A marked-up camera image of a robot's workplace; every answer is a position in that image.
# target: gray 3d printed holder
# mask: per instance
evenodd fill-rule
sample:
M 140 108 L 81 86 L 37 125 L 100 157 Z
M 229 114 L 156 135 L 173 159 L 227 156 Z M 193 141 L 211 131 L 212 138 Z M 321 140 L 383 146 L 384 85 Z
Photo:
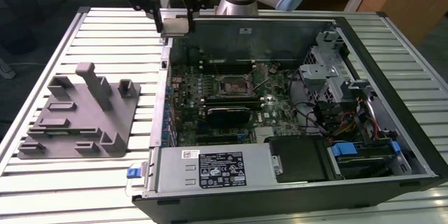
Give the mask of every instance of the gray 3d printed holder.
M 85 84 L 53 77 L 52 96 L 19 146 L 20 159 L 124 156 L 140 85 L 131 80 L 109 84 L 93 70 L 91 62 L 77 65 Z

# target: open computer tower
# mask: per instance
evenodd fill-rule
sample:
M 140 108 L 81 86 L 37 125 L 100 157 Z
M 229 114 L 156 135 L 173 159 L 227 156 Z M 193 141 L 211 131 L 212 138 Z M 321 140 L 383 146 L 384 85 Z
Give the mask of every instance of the open computer tower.
M 132 198 L 155 222 L 369 207 L 447 181 L 344 18 L 195 22 L 193 34 L 165 40 L 145 190 Z

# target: white sticker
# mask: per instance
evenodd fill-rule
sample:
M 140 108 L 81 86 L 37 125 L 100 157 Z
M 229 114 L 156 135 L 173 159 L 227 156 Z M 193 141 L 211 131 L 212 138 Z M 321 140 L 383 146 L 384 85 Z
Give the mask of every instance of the white sticker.
M 244 179 L 245 179 L 245 177 L 244 177 L 244 176 L 232 177 L 232 178 L 233 178 L 233 181 L 241 181 L 241 180 L 244 180 Z
M 240 28 L 240 34 L 251 34 L 252 28 Z
M 199 150 L 183 150 L 181 158 L 199 158 Z

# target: barcode sticker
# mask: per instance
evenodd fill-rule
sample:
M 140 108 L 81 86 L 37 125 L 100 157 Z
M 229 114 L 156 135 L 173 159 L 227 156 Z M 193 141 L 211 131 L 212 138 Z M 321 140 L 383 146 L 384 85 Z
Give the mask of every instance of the barcode sticker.
M 199 158 L 199 150 L 183 150 L 181 158 Z

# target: floor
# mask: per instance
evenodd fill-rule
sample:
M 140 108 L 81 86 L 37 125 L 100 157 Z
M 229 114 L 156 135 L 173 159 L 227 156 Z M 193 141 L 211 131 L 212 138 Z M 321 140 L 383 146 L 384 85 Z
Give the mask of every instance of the floor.
M 127 0 L 37 0 L 44 11 L 45 21 L 29 25 L 37 40 L 35 51 L 23 55 L 12 55 L 0 46 L 0 57 L 12 65 L 16 77 L 12 80 L 0 79 L 0 140 L 7 133 L 29 91 L 36 83 L 45 63 L 49 60 L 67 27 L 80 6 L 128 7 Z M 1 25 L 13 19 L 13 14 L 0 5 L 0 33 Z M 419 46 L 427 60 L 448 81 L 448 18 L 444 18 L 428 38 Z

